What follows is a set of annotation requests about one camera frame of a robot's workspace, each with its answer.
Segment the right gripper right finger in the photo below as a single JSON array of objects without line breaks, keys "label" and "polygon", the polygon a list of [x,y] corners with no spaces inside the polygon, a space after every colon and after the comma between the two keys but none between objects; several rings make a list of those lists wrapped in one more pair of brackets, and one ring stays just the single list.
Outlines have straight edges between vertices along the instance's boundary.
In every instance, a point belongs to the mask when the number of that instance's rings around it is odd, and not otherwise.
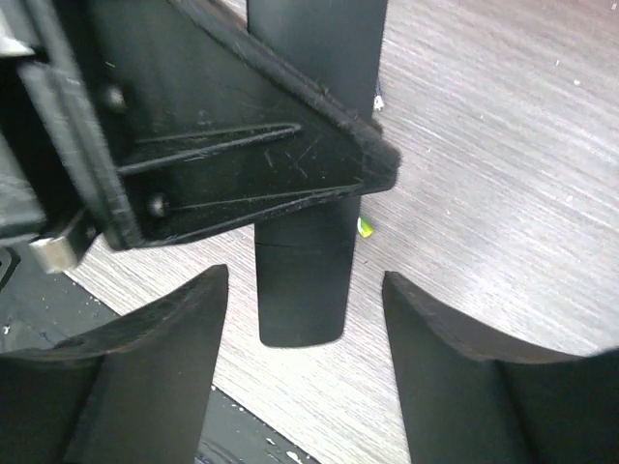
[{"label": "right gripper right finger", "polygon": [[614,463],[618,353],[553,351],[502,333],[397,272],[382,302],[415,463]]}]

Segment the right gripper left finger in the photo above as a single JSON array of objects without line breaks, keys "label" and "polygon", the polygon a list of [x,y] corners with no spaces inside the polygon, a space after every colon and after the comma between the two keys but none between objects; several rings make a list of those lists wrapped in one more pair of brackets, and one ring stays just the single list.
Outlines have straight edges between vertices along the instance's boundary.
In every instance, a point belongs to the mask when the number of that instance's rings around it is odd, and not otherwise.
[{"label": "right gripper left finger", "polygon": [[1,358],[5,463],[191,463],[211,392],[228,269],[49,349]]}]

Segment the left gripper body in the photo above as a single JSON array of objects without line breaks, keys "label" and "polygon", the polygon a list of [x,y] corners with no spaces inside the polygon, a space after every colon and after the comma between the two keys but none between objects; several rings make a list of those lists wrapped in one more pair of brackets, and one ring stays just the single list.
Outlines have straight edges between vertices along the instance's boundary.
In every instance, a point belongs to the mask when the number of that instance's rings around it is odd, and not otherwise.
[{"label": "left gripper body", "polygon": [[74,266],[103,236],[135,245],[135,4],[1,5],[1,240]]}]

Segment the black remote control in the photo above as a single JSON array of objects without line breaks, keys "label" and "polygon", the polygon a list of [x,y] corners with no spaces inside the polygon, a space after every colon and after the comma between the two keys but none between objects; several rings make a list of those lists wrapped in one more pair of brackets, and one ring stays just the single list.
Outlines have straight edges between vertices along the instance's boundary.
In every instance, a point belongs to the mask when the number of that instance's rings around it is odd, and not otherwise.
[{"label": "black remote control", "polygon": [[[249,1],[251,34],[372,119],[384,32],[384,1]],[[361,200],[347,198],[254,227],[259,337],[303,348],[341,337]]]}]

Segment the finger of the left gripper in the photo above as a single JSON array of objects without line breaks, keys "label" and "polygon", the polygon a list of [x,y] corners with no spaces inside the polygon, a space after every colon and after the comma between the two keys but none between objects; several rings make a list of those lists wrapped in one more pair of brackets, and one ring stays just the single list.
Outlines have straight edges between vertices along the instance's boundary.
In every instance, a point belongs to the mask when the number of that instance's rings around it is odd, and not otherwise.
[{"label": "finger of the left gripper", "polygon": [[390,189],[400,155],[220,1],[77,1],[126,212],[118,250],[180,245]]}]

